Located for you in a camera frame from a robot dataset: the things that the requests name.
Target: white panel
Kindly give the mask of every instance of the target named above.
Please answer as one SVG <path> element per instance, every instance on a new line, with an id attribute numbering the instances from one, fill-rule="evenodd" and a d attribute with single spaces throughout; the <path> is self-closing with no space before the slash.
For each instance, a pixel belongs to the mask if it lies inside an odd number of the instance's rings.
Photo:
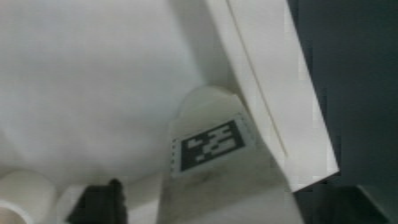
<path id="1" fill-rule="evenodd" d="M 299 190 L 338 166 L 288 5 L 285 0 L 208 5 L 260 131 Z"/>

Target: qr-like marker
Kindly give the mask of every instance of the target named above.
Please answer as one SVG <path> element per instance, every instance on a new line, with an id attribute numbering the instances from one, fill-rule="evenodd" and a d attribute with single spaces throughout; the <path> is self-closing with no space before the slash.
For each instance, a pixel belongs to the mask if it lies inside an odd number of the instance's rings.
<path id="1" fill-rule="evenodd" d="M 230 121 L 182 141 L 180 172 L 246 147 L 246 141 L 237 125 Z"/>

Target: white wall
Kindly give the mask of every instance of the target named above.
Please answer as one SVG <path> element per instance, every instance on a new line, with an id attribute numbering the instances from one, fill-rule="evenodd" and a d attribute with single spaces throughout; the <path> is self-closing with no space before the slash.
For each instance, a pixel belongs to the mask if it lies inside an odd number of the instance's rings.
<path id="1" fill-rule="evenodd" d="M 230 73 L 189 12 L 206 18 L 169 0 L 2 1 L 0 172 L 34 169 L 64 185 L 162 168 L 183 97 Z"/>

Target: black object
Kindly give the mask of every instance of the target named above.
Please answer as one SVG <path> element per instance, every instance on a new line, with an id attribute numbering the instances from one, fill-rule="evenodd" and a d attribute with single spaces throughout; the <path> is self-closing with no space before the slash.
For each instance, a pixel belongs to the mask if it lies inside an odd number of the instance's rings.
<path id="1" fill-rule="evenodd" d="M 89 186 L 71 215 L 71 224 L 127 224 L 123 185 L 114 179 L 107 186 Z"/>

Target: white cylinder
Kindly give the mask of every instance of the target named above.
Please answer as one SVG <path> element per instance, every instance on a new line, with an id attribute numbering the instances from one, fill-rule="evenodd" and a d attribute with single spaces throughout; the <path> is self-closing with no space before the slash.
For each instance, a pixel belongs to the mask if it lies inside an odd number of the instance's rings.
<path id="1" fill-rule="evenodd" d="M 55 196 L 55 185 L 34 172 L 13 172 L 0 179 L 0 209 L 18 214 L 25 224 L 45 221 Z"/>

